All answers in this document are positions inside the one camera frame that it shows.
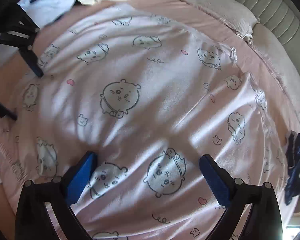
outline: black chair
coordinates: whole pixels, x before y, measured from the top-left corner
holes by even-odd
[[[0,0],[0,44],[19,48],[19,53],[32,71],[38,76],[43,76],[43,71],[37,65],[38,58],[32,50],[34,39],[39,32],[38,26],[17,4],[19,0]],[[13,33],[27,35],[23,38]],[[0,117],[5,115],[17,120],[17,116],[0,104]]]

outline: navy blue cloth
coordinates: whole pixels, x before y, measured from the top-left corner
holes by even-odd
[[[288,138],[286,152],[289,179],[284,189],[284,201],[287,206],[293,197],[300,195],[300,133],[298,133],[296,139],[294,137],[295,132],[292,131]]]

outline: pink bed sheet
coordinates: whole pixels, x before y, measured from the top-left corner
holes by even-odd
[[[103,2],[101,4],[86,7],[74,7],[58,22],[43,29],[34,44],[34,51],[40,55],[46,47],[49,46],[58,36],[66,31],[70,26],[93,13],[100,11],[112,5],[112,2]],[[281,144],[285,144],[285,134],[288,130],[300,131],[298,119],[295,115],[293,106],[290,104],[286,95],[278,86],[276,80],[271,76],[267,67],[262,60],[255,54],[249,46],[239,37],[237,37],[232,30],[225,25],[218,22],[218,20],[211,16],[187,5],[178,0],[131,0],[129,4],[136,9],[149,11],[157,15],[163,15],[178,22],[184,23],[193,27],[200,32],[208,35],[212,40],[222,42],[230,47],[236,48],[237,51],[237,65],[243,72],[251,72],[256,79],[258,86],[264,90],[267,97],[267,110],[274,120]],[[16,54],[5,66],[0,68],[0,101],[7,104],[9,95],[12,93],[18,81],[29,72],[29,68],[20,57]],[[21,191],[20,184],[17,180],[12,183],[11,180],[15,176],[12,174],[10,166],[7,165],[3,155],[0,155],[0,168],[3,185],[6,190],[9,202],[16,212],[18,198]],[[282,217],[287,220],[293,212],[293,206],[284,210]]]

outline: screw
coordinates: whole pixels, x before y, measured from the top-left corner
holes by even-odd
[[[242,179],[239,179],[239,178],[235,178],[234,179],[234,183],[235,184],[238,184],[238,185],[241,185],[243,183]]]
[[[62,178],[61,178],[60,176],[56,176],[56,177],[53,178],[52,181],[53,181],[54,183],[59,183],[59,182],[61,181],[61,179],[62,179]]]
[[[272,185],[271,185],[269,182],[266,182],[266,183],[265,183],[265,187],[266,187],[266,188],[272,188]]]
[[[31,181],[31,180],[27,180],[27,181],[25,182],[25,186],[26,186],[26,187],[29,187],[31,184],[32,184],[32,181]]]

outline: gray upholstered headboard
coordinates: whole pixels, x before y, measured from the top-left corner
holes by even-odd
[[[300,74],[300,12],[291,0],[236,0],[246,6],[283,45]]]

